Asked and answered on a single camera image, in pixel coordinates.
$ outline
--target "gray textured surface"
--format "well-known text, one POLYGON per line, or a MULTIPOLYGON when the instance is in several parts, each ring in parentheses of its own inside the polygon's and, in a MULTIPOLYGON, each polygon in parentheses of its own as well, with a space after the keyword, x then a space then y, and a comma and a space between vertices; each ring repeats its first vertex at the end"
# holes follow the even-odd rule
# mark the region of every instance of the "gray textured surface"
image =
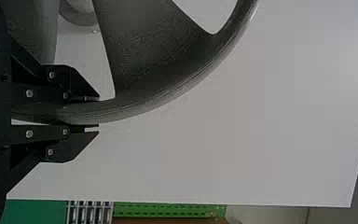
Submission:
POLYGON ((60 0, 1 0, 11 35, 40 63, 54 63, 60 0))

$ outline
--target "green connector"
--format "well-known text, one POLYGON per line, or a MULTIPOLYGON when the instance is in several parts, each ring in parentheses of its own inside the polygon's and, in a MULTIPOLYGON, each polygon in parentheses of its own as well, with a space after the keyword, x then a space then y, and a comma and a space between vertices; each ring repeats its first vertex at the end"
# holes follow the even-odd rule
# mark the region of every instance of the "green connector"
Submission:
POLYGON ((115 203, 113 217, 224 217, 222 204, 115 203))

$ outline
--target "bolt head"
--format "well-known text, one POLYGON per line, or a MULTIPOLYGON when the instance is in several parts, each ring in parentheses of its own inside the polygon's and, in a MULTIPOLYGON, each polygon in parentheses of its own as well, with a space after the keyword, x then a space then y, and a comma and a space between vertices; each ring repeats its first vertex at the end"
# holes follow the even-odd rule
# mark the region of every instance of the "bolt head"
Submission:
POLYGON ((49 72, 48 73, 48 78, 50 79, 54 79, 56 76, 55 76, 55 72, 49 72))
POLYGON ((34 132, 32 130, 28 130, 25 133, 25 137, 27 137, 27 138, 32 138, 33 136, 34 136, 34 132))
POLYGON ((26 91, 25 94, 27 95, 28 98, 34 97, 34 92, 32 90, 26 91))
POLYGON ((49 148, 48 149, 48 156, 52 156, 54 154, 54 149, 49 148))

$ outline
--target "screw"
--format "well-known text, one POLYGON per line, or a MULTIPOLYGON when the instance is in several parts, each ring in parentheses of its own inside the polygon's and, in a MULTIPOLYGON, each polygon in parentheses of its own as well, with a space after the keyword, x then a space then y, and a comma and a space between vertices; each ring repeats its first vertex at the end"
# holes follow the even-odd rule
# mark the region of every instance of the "screw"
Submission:
POLYGON ((33 136, 34 136, 34 132, 32 130, 28 130, 25 133, 25 137, 27 137, 27 138, 32 138, 33 136))
POLYGON ((8 80, 8 74, 4 73, 1 75, 1 81, 7 81, 8 80))
POLYGON ((0 148, 0 153, 5 154, 10 150, 10 146, 4 145, 0 148))
POLYGON ((48 156, 52 156, 54 154, 54 149, 49 148, 48 149, 48 156))
POLYGON ((49 72, 48 73, 48 78, 54 79, 55 78, 55 72, 49 72))
POLYGON ((32 98, 34 96, 34 92, 31 90, 26 91, 25 94, 27 95, 28 98, 32 98))

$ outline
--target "white sheet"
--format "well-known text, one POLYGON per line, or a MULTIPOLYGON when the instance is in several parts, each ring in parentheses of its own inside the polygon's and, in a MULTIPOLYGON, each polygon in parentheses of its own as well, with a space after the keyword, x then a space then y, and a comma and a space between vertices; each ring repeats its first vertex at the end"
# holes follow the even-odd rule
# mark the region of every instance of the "white sheet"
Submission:
MULTIPOLYGON (((111 95, 100 35, 60 23, 57 63, 111 95)), ((349 206, 358 1, 262 0, 198 87, 101 130, 75 161, 38 165, 9 198, 349 206)))

